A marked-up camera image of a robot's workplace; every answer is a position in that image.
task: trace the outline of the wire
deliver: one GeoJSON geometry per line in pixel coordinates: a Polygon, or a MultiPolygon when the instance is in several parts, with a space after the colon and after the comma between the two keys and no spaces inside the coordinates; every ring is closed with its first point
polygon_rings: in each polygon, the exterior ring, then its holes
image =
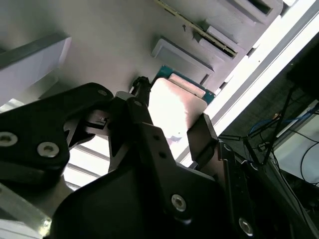
{"type": "Polygon", "coordinates": [[[287,95],[287,98],[286,98],[284,107],[283,107],[283,109],[281,110],[281,117],[279,117],[279,119],[278,119],[278,122],[277,122],[277,124],[276,124],[276,128],[275,128],[274,133],[273,133],[273,137],[272,137],[272,139],[269,141],[269,148],[267,149],[266,155],[265,155],[265,157],[264,157],[264,161],[261,163],[262,165],[265,165],[265,164],[267,163],[268,159],[269,159],[269,155],[270,155],[271,150],[272,150],[272,148],[273,148],[273,145],[274,145],[274,143],[275,143],[275,141],[276,141],[277,134],[279,133],[280,126],[281,126],[281,124],[282,124],[282,122],[283,122],[283,118],[284,118],[284,116],[285,116],[285,113],[286,113],[286,110],[287,110],[287,108],[288,108],[288,104],[289,104],[291,95],[293,94],[294,90],[295,90],[294,87],[292,87],[292,88],[289,90],[289,93],[288,93],[288,95],[287,95]]]}
{"type": "Polygon", "coordinates": [[[310,183],[308,182],[305,177],[304,177],[304,174],[303,174],[303,162],[304,162],[304,159],[305,159],[305,156],[306,154],[313,148],[315,147],[317,144],[319,144],[319,142],[316,142],[315,144],[313,144],[311,147],[309,147],[305,153],[303,154],[303,157],[301,158],[301,162],[300,162],[300,174],[301,174],[301,177],[303,178],[303,180],[306,182],[306,183],[309,183],[309,184],[312,184],[312,185],[317,185],[319,182],[317,183],[310,183]]]}
{"type": "Polygon", "coordinates": [[[292,132],[295,132],[295,133],[301,135],[302,137],[305,137],[306,139],[308,139],[308,140],[310,140],[310,141],[312,141],[312,142],[315,142],[315,143],[318,143],[318,142],[319,142],[319,141],[315,141],[315,140],[313,140],[313,139],[311,139],[311,138],[305,136],[304,134],[299,133],[299,132],[297,132],[297,131],[295,131],[295,130],[293,130],[293,129],[290,129],[290,128],[289,128],[289,129],[287,129],[287,130],[292,131],[292,132]]]}
{"type": "MultiPolygon", "coordinates": [[[[292,121],[295,121],[295,120],[303,120],[303,119],[305,119],[305,118],[307,118],[310,114],[313,114],[311,111],[312,111],[313,109],[311,109],[310,111],[308,111],[307,113],[305,113],[303,116],[301,116],[301,117],[297,117],[297,118],[294,118],[294,119],[286,119],[286,120],[284,120],[284,122],[292,122],[292,121]]],[[[257,127],[257,126],[259,126],[259,125],[261,125],[261,124],[264,124],[264,123],[269,123],[269,122],[272,122],[272,121],[274,121],[274,120],[276,120],[276,118],[275,119],[267,119],[267,120],[263,120],[263,121],[260,121],[260,122],[258,122],[258,123],[256,123],[254,126],[252,126],[251,127],[251,129],[250,129],[250,131],[249,131],[249,134],[251,134],[252,132],[254,132],[255,130],[255,128],[257,127]]]]}
{"type": "Polygon", "coordinates": [[[279,174],[280,174],[280,176],[281,176],[283,182],[285,183],[285,185],[287,186],[287,188],[289,189],[289,191],[291,192],[291,194],[293,195],[293,197],[294,197],[295,200],[297,201],[298,206],[299,206],[299,208],[300,208],[300,211],[301,211],[301,213],[302,213],[302,215],[303,215],[304,221],[305,221],[305,223],[307,224],[307,226],[309,227],[310,231],[312,231],[311,228],[310,228],[310,225],[309,225],[309,223],[308,223],[308,221],[307,221],[307,219],[306,219],[306,216],[305,216],[305,213],[304,213],[304,211],[303,211],[303,207],[302,207],[301,203],[299,202],[297,196],[294,194],[294,192],[293,192],[293,190],[291,189],[290,185],[288,184],[288,182],[286,181],[285,177],[284,177],[283,174],[281,173],[281,170],[280,170],[280,167],[279,167],[279,162],[278,162],[278,160],[277,160],[277,158],[276,158],[276,156],[275,156],[275,154],[274,154],[274,149],[273,149],[273,148],[272,148],[272,153],[273,153],[273,157],[274,157],[274,160],[275,160],[275,164],[276,164],[276,166],[278,167],[278,171],[279,171],[279,174]]]}

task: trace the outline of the blue cable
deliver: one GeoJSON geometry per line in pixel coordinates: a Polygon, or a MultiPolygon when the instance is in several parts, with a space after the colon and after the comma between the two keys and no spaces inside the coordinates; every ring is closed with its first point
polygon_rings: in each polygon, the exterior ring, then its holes
{"type": "MultiPolygon", "coordinates": [[[[302,119],[308,117],[308,116],[312,113],[313,110],[315,110],[315,107],[314,107],[313,109],[309,110],[307,113],[305,113],[305,115],[303,115],[303,116],[301,116],[301,117],[294,118],[294,119],[287,119],[287,120],[284,120],[284,122],[292,122],[292,121],[295,121],[295,120],[302,120],[302,119]]],[[[260,122],[258,122],[258,123],[256,123],[256,124],[254,124],[254,126],[251,127],[251,129],[250,129],[250,131],[249,131],[249,134],[251,134],[251,133],[255,130],[255,128],[256,128],[257,126],[259,126],[259,125],[261,125],[261,124],[269,123],[269,122],[271,122],[271,121],[272,121],[272,119],[267,119],[267,120],[263,120],[263,121],[260,121],[260,122]]]]}

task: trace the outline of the black metal bracket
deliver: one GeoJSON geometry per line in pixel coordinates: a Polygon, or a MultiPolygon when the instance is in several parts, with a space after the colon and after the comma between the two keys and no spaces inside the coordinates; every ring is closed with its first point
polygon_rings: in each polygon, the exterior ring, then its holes
{"type": "Polygon", "coordinates": [[[239,221],[249,222],[253,231],[256,231],[256,225],[245,174],[233,150],[218,140],[211,120],[205,114],[187,132],[187,137],[192,160],[198,164],[197,170],[215,178],[225,191],[232,227],[243,237],[249,237],[243,233],[239,221]]]}
{"type": "Polygon", "coordinates": [[[93,136],[77,133],[82,131],[80,120],[112,98],[109,90],[90,83],[1,114],[0,132],[14,134],[17,142],[0,147],[0,179],[42,186],[57,182],[69,160],[69,148],[74,146],[72,139],[80,136],[79,142],[93,136]],[[44,142],[56,145],[54,157],[40,155],[38,147],[44,142]]]}

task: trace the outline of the silver bolt head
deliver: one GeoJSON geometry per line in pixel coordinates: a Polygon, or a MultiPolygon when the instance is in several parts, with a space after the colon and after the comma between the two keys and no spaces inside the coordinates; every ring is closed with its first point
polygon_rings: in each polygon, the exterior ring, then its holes
{"type": "Polygon", "coordinates": [[[244,218],[240,218],[238,222],[239,222],[240,228],[243,230],[243,232],[247,236],[252,237],[254,235],[253,228],[244,218]]]}
{"type": "Polygon", "coordinates": [[[18,142],[18,137],[11,132],[0,132],[0,147],[9,147],[18,142]]]}
{"type": "Polygon", "coordinates": [[[38,154],[46,158],[54,158],[60,151],[59,147],[52,142],[43,142],[37,147],[38,154]]]}
{"type": "Polygon", "coordinates": [[[108,93],[106,93],[105,91],[103,90],[99,90],[98,91],[99,94],[101,94],[102,96],[106,96],[108,93]]]}
{"type": "Polygon", "coordinates": [[[186,202],[184,198],[179,194],[174,194],[171,197],[171,203],[180,212],[184,212],[186,210],[186,202]]]}

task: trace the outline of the white wall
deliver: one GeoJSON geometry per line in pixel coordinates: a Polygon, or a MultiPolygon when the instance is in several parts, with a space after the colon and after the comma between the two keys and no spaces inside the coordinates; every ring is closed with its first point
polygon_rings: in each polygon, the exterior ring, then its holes
{"type": "MultiPolygon", "coordinates": [[[[312,118],[298,132],[319,141],[319,116],[312,118]]],[[[300,173],[301,159],[306,150],[314,144],[305,137],[293,133],[287,141],[275,150],[280,168],[302,178],[300,173]]],[[[319,144],[306,154],[303,162],[303,175],[308,182],[319,182],[319,144]]]]}

